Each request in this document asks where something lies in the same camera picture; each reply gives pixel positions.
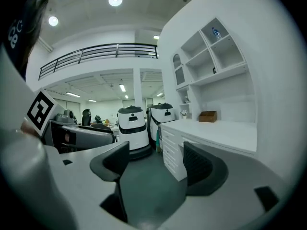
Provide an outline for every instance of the fluorescent light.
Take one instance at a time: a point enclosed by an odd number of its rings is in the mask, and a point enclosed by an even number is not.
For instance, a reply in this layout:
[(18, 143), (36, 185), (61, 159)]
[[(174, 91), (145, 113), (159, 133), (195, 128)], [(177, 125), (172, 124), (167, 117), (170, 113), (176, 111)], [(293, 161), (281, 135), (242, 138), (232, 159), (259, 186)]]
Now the fluorescent light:
[(109, 0), (109, 4), (113, 7), (121, 5), (122, 2), (123, 0)]
[(126, 92), (125, 87), (124, 87), (123, 84), (120, 84), (119, 86), (120, 86), (120, 88), (121, 88), (121, 91)]
[(49, 18), (49, 24), (50, 24), (51, 26), (56, 26), (58, 23), (59, 23), (59, 20), (57, 19), (57, 17), (51, 16), (51, 17)]
[(73, 94), (73, 93), (70, 93), (70, 92), (66, 92), (66, 94), (69, 94), (69, 95), (71, 95), (71, 96), (74, 96), (74, 97), (81, 97), (81, 96), (79, 96), (79, 95), (77, 95), (77, 94)]

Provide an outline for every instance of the wooden box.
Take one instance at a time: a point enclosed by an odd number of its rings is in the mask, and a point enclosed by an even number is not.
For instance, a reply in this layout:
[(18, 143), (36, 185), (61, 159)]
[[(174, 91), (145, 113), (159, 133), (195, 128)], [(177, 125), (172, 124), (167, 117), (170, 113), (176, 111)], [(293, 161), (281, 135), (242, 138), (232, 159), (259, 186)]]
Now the wooden box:
[(201, 112), (201, 114), (199, 116), (200, 122), (214, 123), (216, 121), (216, 119), (217, 119), (216, 111)]

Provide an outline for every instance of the water bottle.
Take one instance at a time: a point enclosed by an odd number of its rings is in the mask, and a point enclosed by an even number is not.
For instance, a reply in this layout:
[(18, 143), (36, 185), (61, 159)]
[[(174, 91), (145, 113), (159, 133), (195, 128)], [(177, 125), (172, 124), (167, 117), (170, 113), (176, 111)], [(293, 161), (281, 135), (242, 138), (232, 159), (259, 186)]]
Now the water bottle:
[(219, 40), (222, 39), (221, 34), (220, 34), (219, 31), (216, 30), (214, 27), (212, 27), (212, 32), (213, 32), (213, 35), (216, 37), (217, 41), (219, 41)]

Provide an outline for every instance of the balcony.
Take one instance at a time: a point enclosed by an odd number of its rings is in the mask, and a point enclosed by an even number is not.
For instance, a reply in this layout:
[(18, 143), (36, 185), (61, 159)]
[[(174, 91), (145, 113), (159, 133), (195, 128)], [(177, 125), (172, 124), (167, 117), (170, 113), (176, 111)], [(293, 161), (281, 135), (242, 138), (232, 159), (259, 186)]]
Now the balcony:
[(93, 59), (142, 57), (158, 59), (157, 46), (150, 44), (119, 43), (96, 45), (63, 55), (40, 68), (38, 80), (52, 73)]

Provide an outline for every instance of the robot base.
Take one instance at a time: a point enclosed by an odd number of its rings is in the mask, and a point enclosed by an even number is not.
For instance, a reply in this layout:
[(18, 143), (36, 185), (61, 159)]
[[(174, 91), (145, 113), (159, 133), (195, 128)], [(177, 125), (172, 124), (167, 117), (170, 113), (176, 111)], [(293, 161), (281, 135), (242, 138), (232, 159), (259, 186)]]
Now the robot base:
[(130, 150), (129, 153), (129, 158), (130, 160), (137, 160), (146, 156), (149, 156), (152, 153), (153, 149), (150, 144), (148, 144), (145, 147), (135, 149), (135, 150)]

